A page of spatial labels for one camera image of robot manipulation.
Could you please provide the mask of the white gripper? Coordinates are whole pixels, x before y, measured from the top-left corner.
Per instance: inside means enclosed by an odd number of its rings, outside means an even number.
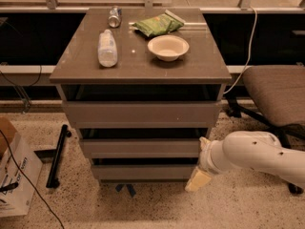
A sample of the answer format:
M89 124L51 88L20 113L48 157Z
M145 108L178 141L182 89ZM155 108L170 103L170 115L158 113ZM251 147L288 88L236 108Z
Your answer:
M206 137L201 137L200 148L198 165L201 170L198 167L194 168L185 187L187 192L196 192L211 181L212 177L210 175L215 176L222 173L220 169L223 157L222 142L218 140L210 141Z

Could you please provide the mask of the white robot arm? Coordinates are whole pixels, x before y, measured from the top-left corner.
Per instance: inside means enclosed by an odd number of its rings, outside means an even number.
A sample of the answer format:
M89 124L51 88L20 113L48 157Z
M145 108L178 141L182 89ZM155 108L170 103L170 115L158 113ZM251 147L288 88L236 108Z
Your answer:
M289 183L292 194L305 189L305 152L284 148L279 139L262 131L236 131L222 140L200 138L199 159L185 190L195 192L214 176L234 169L249 169Z

